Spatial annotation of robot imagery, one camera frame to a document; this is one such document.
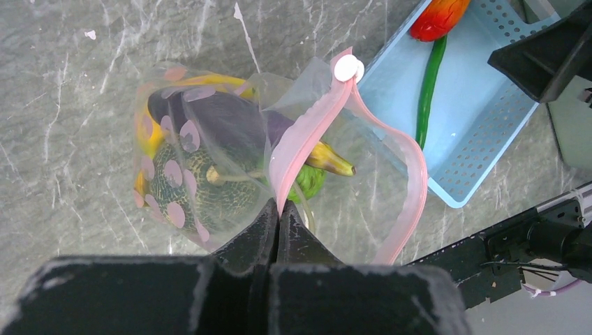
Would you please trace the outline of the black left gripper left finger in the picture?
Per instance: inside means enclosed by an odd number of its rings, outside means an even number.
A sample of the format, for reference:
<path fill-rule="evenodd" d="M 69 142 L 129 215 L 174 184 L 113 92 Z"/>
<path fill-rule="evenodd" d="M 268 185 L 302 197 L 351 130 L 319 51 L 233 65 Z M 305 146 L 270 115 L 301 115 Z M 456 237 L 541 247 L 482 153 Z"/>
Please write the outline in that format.
<path fill-rule="evenodd" d="M 19 294 L 2 334 L 266 334 L 279 213 L 268 200 L 209 255 L 67 255 Z"/>

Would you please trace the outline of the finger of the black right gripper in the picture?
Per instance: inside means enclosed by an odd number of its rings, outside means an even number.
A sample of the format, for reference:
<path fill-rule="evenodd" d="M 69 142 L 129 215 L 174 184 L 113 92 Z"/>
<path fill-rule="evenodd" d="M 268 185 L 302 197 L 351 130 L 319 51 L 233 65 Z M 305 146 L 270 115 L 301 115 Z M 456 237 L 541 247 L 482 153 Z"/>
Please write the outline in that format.
<path fill-rule="evenodd" d="M 591 81 L 591 2 L 547 28 L 494 50 L 487 63 L 538 103 L 555 101 L 576 76 Z"/>

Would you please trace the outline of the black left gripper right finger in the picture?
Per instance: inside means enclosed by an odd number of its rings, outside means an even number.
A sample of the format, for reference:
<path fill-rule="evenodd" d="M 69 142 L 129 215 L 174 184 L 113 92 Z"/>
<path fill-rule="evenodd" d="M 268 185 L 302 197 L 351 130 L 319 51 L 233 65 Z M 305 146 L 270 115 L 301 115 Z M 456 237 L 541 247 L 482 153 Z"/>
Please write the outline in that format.
<path fill-rule="evenodd" d="M 451 275 L 433 265 L 276 263 L 269 334 L 471 334 Z"/>

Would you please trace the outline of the green netted melon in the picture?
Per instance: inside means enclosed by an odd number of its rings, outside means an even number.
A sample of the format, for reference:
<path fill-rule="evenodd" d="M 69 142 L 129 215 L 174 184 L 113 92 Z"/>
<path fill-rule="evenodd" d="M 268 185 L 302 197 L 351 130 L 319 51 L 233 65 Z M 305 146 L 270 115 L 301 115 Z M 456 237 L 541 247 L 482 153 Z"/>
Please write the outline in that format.
<path fill-rule="evenodd" d="M 168 143 L 154 157 L 147 197 L 165 219 L 185 232 L 204 228 L 214 234 L 236 230 L 252 216 L 262 196 L 252 177 L 228 179 L 203 148 L 183 158 L 184 165 L 176 167 L 177 151 Z"/>

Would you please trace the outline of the green chili pepper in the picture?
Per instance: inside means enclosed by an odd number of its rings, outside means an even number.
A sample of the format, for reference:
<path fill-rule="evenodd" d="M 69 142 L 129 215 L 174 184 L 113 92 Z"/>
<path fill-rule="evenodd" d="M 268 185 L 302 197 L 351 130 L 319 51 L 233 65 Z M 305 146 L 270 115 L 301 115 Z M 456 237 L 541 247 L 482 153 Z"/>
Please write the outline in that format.
<path fill-rule="evenodd" d="M 415 141 L 421 149 L 424 149 L 427 141 L 431 103 L 446 47 L 447 35 L 434 41 L 422 78 L 417 104 L 417 121 L 415 128 Z"/>

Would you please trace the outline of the green lime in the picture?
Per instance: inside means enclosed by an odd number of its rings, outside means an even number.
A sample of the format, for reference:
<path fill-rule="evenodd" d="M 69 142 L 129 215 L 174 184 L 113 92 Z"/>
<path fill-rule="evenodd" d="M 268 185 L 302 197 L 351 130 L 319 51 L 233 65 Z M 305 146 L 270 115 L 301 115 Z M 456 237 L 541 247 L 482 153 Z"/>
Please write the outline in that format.
<path fill-rule="evenodd" d="M 327 172 L 316 167 L 303 165 L 297 175 L 295 183 L 300 187 L 306 200 L 318 194 L 324 186 Z"/>

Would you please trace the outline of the clear zip top bag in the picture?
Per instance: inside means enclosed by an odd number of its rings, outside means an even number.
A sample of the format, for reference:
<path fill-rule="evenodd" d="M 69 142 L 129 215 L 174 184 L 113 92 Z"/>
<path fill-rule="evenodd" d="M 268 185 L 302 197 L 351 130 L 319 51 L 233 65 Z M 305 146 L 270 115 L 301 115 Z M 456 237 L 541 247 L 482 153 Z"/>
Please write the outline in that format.
<path fill-rule="evenodd" d="M 133 184 L 134 117 L 146 85 L 206 73 L 214 72 L 163 63 L 145 76 L 133 108 Z M 420 221 L 428 191 L 427 164 L 412 137 L 383 123 L 367 107 L 358 89 L 363 76 L 363 63 L 344 50 L 331 61 L 310 60 L 294 80 L 273 73 L 244 79 L 256 89 L 260 112 L 275 110 L 294 124 L 278 144 L 266 144 L 265 190 L 252 216 L 236 230 L 185 232 L 159 209 L 145 208 L 211 252 L 245 230 L 267 201 L 274 200 L 279 214 L 294 209 L 305 231 L 339 260 L 392 264 Z M 310 200 L 295 183 L 303 165 L 327 172 L 324 186 Z"/>

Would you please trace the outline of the purple eggplant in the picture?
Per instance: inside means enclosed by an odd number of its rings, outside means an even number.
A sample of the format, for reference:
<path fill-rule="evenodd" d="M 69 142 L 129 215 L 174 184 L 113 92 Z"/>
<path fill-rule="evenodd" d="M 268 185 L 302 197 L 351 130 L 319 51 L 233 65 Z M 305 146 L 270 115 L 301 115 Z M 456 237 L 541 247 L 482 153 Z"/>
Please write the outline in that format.
<path fill-rule="evenodd" d="M 224 147 L 263 150 L 278 144 L 292 119 L 275 110 L 260 112 L 258 104 L 233 93 L 215 91 L 198 96 L 197 89 L 174 87 L 151 94 L 148 111 L 157 122 L 168 115 L 177 131 L 189 120 L 198 130 Z"/>

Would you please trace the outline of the yellow banana bunch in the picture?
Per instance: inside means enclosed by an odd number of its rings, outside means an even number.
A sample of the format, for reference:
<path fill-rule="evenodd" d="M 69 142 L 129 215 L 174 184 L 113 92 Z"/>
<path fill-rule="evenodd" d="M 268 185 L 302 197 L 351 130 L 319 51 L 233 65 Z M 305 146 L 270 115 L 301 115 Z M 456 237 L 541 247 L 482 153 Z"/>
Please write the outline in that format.
<path fill-rule="evenodd" d="M 159 148 L 165 144 L 171 144 L 177 151 L 176 167 L 184 165 L 183 153 L 193 153 L 201 148 L 210 155 L 214 164 L 226 171 L 228 179 L 232 176 L 237 181 L 252 177 L 254 182 L 260 185 L 264 192 L 266 178 L 263 171 L 263 150 L 243 151 L 234 147 L 224 147 L 198 130 L 198 124 L 187 121 L 180 131 L 177 131 L 171 118 L 166 115 L 157 122 L 151 117 L 147 101 L 151 94 L 161 89 L 174 87 L 189 87 L 198 90 L 198 96 L 206 96 L 215 91 L 233 93 L 246 98 L 256 104 L 256 89 L 252 84 L 242 78 L 206 73 L 197 77 L 175 80 L 169 83 L 147 84 L 142 92 L 141 101 L 135 111 L 135 178 L 133 185 L 133 197 L 137 207 L 156 208 L 153 200 L 147 197 L 149 186 L 155 177 L 154 157 Z"/>

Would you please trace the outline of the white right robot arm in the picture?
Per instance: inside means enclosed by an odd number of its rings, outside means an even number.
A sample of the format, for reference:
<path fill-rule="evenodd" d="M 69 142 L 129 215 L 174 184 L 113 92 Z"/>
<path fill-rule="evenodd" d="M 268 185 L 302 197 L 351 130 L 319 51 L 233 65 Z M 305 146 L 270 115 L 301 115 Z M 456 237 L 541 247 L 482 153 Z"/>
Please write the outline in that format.
<path fill-rule="evenodd" d="M 560 98 L 574 80 L 591 81 L 591 2 L 584 1 L 571 14 L 529 37 L 492 52 L 488 63 L 539 103 Z M 584 207 L 574 200 L 523 218 L 504 221 L 486 239 L 486 267 L 531 267 L 537 258 L 556 263 L 554 271 L 567 271 L 591 282 L 591 226 L 580 225 Z"/>

